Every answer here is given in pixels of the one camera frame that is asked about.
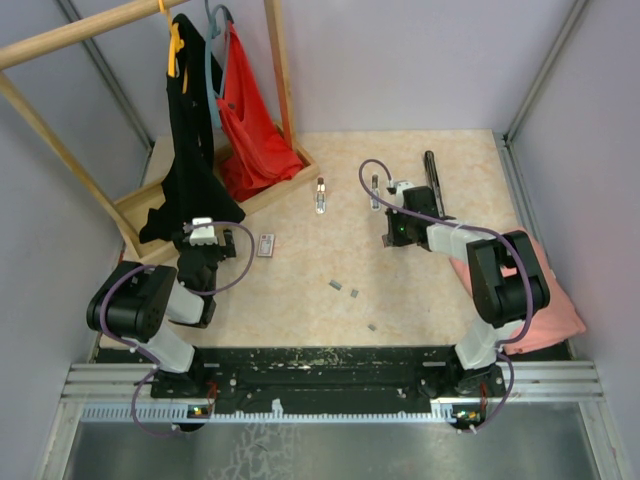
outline yellow hanger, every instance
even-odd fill
[[[170,77],[176,76],[176,54],[184,47],[184,40],[180,38],[180,32],[178,30],[178,24],[173,23],[171,19],[171,12],[164,6],[164,0],[158,0],[158,7],[160,12],[164,13],[167,17],[167,23],[169,24],[169,33],[171,34],[171,40],[169,41],[169,64],[167,73]],[[182,93],[186,92],[187,87],[187,72],[184,72],[184,83],[182,85]]]

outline gray floor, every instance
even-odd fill
[[[161,425],[151,425],[162,429]],[[70,479],[597,479],[577,405],[509,405],[477,436],[448,425],[208,425],[156,439],[82,424]]]

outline floor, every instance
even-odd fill
[[[310,182],[248,217],[244,224],[254,235],[276,235],[274,257],[256,258],[244,280],[216,296],[218,307],[206,330],[171,327],[201,347],[456,343],[475,311],[448,259],[415,246],[384,249],[386,217],[371,210],[357,172],[363,160],[378,158],[396,180],[423,185],[422,156],[432,150],[447,213],[508,230],[516,226],[516,215],[492,132],[313,133],[300,141],[324,177],[326,213],[315,213]],[[171,146],[164,145],[146,181],[168,170]],[[367,181],[373,173],[384,178],[370,167]],[[234,279],[247,260],[248,239],[239,231],[235,241],[238,258],[221,264],[219,285]],[[342,290],[329,286],[331,280]],[[101,346],[118,345],[103,338]]]
[[[153,425],[160,430],[164,425]],[[595,480],[574,404],[510,404],[478,436],[445,424],[208,425],[174,439],[79,426],[66,480]]]

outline black garment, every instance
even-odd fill
[[[184,48],[177,54],[179,74],[167,75],[169,117],[175,157],[162,181],[165,203],[149,209],[147,224],[140,231],[140,242],[157,238],[170,241],[171,235],[194,217],[211,217],[239,223],[244,211],[235,203],[222,183],[213,175],[213,134],[204,75],[204,39],[189,19],[179,14],[178,24]],[[182,93],[187,71],[187,92]],[[212,58],[213,84],[219,90],[220,65]]]

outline blue hanger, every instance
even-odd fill
[[[217,98],[224,96],[224,84],[227,79],[227,64],[229,63],[229,44],[231,43],[230,32],[227,26],[225,34],[225,51],[224,51],[224,65],[222,66],[222,80],[220,81],[220,91],[216,92],[213,88],[213,79],[211,78],[211,44],[213,40],[222,32],[216,23],[216,14],[218,10],[224,12],[225,25],[227,23],[233,23],[233,17],[229,9],[222,4],[216,5],[212,11],[209,10],[209,0],[204,0],[204,7],[207,11],[207,18],[209,19],[209,27],[207,28],[207,38],[205,38],[204,47],[204,74],[205,84],[207,87],[207,101],[209,103],[209,113],[211,114],[211,123],[214,128],[222,128],[222,122],[220,121],[220,112],[218,111],[218,105],[216,103]]]

